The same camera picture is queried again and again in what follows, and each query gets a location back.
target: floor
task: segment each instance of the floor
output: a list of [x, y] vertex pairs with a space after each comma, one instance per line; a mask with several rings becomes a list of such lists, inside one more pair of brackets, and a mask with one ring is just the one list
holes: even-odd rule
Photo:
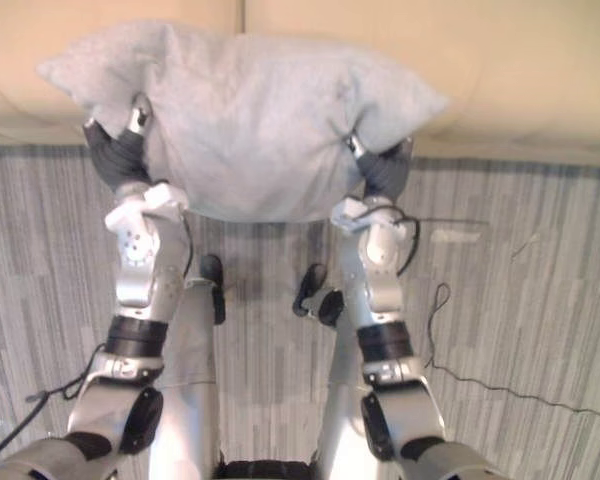
[[[460, 376], [600, 411], [600, 169], [417, 160], [404, 209], [423, 223], [403, 277], [414, 346], [428, 356], [436, 286], [452, 295], [433, 328], [436, 362]], [[112, 197], [84, 149], [0, 148], [0, 439], [24, 398], [74, 377], [105, 338], [115, 241]], [[225, 264], [227, 321], [216, 329], [227, 459], [308, 460], [315, 448], [333, 333], [291, 314], [306, 267], [331, 266], [327, 223], [195, 220], [197, 254]], [[428, 377], [450, 436], [518, 479], [600, 479], [600, 416], [574, 414], [441, 370]], [[61, 434], [53, 399], [9, 452]], [[122, 479], [146, 478], [146, 456]]]

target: black cable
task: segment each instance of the black cable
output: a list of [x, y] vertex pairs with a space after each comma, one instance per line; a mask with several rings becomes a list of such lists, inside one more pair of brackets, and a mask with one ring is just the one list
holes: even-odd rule
[[[7, 435], [7, 437], [0, 442], [0, 452], [4, 450], [7, 447], [7, 445], [9, 445], [13, 441], [13, 439], [16, 438], [20, 434], [20, 432], [22, 432], [22, 430], [24, 430], [25, 427], [29, 425], [33, 421], [33, 419], [38, 416], [38, 414], [40, 413], [40, 411], [42, 411], [42, 409], [47, 404], [49, 398], [51, 398], [52, 395], [55, 395], [56, 393], [62, 393], [62, 398], [64, 400], [72, 400], [78, 396], [80, 390], [82, 389], [82, 386], [84, 385], [85, 380], [87, 379], [89, 370], [91, 370], [91, 365], [93, 365], [93, 360], [95, 359], [96, 353], [103, 347], [104, 343], [101, 343], [93, 350], [87, 367], [82, 371], [82, 373], [78, 377], [74, 378], [73, 380], [61, 387], [54, 388], [53, 390], [42, 390], [36, 393], [35, 395], [30, 395], [26, 398], [27, 403], [32, 403], [36, 400], [38, 401], [38, 403], [35, 407], [33, 407], [31, 412], [29, 412], [29, 415], [27, 415], [24, 418], [24, 420], [22, 420], [11, 431], [11, 433], [9, 433], [9, 435]], [[78, 388], [74, 392], [69, 393], [69, 389], [77, 384], [79, 384]]]
[[418, 252], [418, 247], [420, 246], [420, 220], [416, 217], [409, 217], [405, 215], [403, 219], [398, 220], [396, 223], [398, 224], [404, 222], [413, 223], [415, 230], [411, 239], [411, 249], [409, 250], [409, 254], [407, 255], [407, 258], [405, 259], [404, 263], [398, 270], [398, 277], [407, 271], [407, 268], [409, 268], [409, 265], [411, 265], [411, 261], [416, 256], [416, 253]]
[[189, 238], [189, 258], [187, 259], [187, 265], [184, 268], [184, 274], [182, 275], [182, 278], [187, 278], [189, 270], [191, 269], [191, 263], [193, 262], [193, 234], [191, 233], [189, 221], [184, 214], [182, 214], [182, 223], [184, 224], [184, 229], [187, 232], [187, 237]]
[[397, 205], [393, 205], [393, 204], [378, 205], [376, 207], [370, 208], [363, 214], [355, 217], [353, 220], [360, 220], [361, 218], [368, 217], [369, 215], [371, 215], [379, 210], [391, 210], [391, 211], [399, 213], [400, 218], [398, 218], [397, 220], [395, 220], [393, 222], [394, 225], [399, 225], [401, 223], [407, 223], [407, 222], [413, 223], [413, 225], [414, 225], [413, 238], [411, 241], [411, 249], [409, 250], [409, 253], [407, 254], [407, 258], [405, 259], [404, 263], [402, 264], [402, 266], [398, 269], [398, 271], [396, 273], [396, 275], [399, 277], [407, 270], [409, 265], [411, 265], [412, 260], [414, 259], [414, 257], [416, 256], [416, 253], [418, 252], [418, 247], [420, 245], [420, 220], [416, 217], [406, 215], [400, 207], [398, 207]]
[[545, 405], [548, 405], [550, 407], [564, 408], [574, 414], [590, 413], [592, 415], [596, 415], [596, 416], [600, 417], [600, 411], [598, 411], [598, 410], [593, 410], [591, 408], [572, 407], [565, 403], [552, 402], [551, 400], [547, 400], [538, 395], [529, 395], [529, 394], [519, 393], [509, 387], [489, 385], [477, 378], [462, 377], [462, 376], [458, 375], [456, 372], [454, 372], [453, 370], [451, 370], [449, 367], [438, 364], [436, 362], [436, 344], [433, 340], [433, 333], [432, 333], [433, 320], [435, 318], [436, 313], [438, 313], [438, 311], [440, 311], [440, 309], [442, 309], [442, 307], [445, 306], [445, 304], [449, 301], [450, 298], [451, 298], [451, 287], [449, 287], [449, 284], [447, 284], [445, 282], [440, 283], [438, 285], [438, 287], [436, 288], [435, 300], [433, 302], [431, 312], [429, 313], [429, 319], [427, 320], [427, 337], [429, 339], [429, 350], [430, 350], [431, 354], [429, 356], [429, 360], [425, 364], [425, 368], [428, 367], [429, 365], [431, 365], [432, 368], [437, 369], [437, 370], [442, 370], [443, 372], [446, 372], [448, 375], [451, 375], [458, 382], [476, 383], [476, 384], [480, 385], [482, 388], [484, 388], [485, 390], [506, 392], [509, 395], [512, 395], [516, 398], [520, 398], [523, 400], [535, 400], [537, 402], [544, 403]]
[[476, 220], [474, 218], [439, 218], [426, 217], [420, 218], [420, 223], [462, 223], [465, 225], [489, 225], [486, 220]]

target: gray pillow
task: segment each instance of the gray pillow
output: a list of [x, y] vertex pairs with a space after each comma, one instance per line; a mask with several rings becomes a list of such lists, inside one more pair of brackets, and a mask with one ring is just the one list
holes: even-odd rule
[[222, 36], [162, 21], [87, 36], [39, 73], [111, 135], [143, 91], [154, 109], [145, 162], [191, 208], [230, 221], [326, 218], [360, 182], [343, 143], [371, 151], [411, 135], [445, 99], [398, 63], [349, 45]]

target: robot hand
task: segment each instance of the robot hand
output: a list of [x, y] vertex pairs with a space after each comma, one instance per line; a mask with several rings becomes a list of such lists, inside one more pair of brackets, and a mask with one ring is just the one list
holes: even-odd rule
[[133, 100], [129, 123], [117, 139], [112, 139], [95, 118], [90, 118], [83, 126], [93, 166], [114, 192], [126, 182], [151, 183], [142, 160], [144, 133], [151, 115], [151, 104], [140, 93]]
[[413, 140], [407, 138], [403, 143], [378, 155], [369, 152], [355, 132], [346, 139], [346, 144], [365, 179], [364, 196], [384, 197], [395, 202], [407, 183]]

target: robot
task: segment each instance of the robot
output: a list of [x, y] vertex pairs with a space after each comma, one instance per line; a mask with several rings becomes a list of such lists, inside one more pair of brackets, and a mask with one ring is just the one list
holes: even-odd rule
[[[372, 480], [390, 462], [403, 480], [505, 480], [480, 454], [447, 441], [444, 422], [411, 346], [398, 282], [399, 252], [411, 220], [395, 206], [408, 174], [412, 143], [377, 155], [355, 132], [345, 140], [366, 180], [362, 199], [332, 211], [342, 232], [342, 291], [324, 286], [312, 266], [294, 302], [337, 332], [329, 394], [309, 465], [232, 462], [219, 448], [213, 325], [224, 319], [222, 265], [203, 257], [188, 280], [192, 240], [186, 194], [153, 183], [142, 163], [152, 111], [138, 95], [126, 130], [111, 139], [90, 120], [85, 136], [94, 166], [115, 191], [105, 219], [116, 233], [120, 270], [116, 306], [62, 438], [36, 441], [0, 462], [0, 480], [113, 480], [117, 465], [151, 445], [150, 478], [292, 478]], [[191, 382], [163, 388], [163, 346], [174, 318], [196, 338], [188, 364], [204, 365]]]

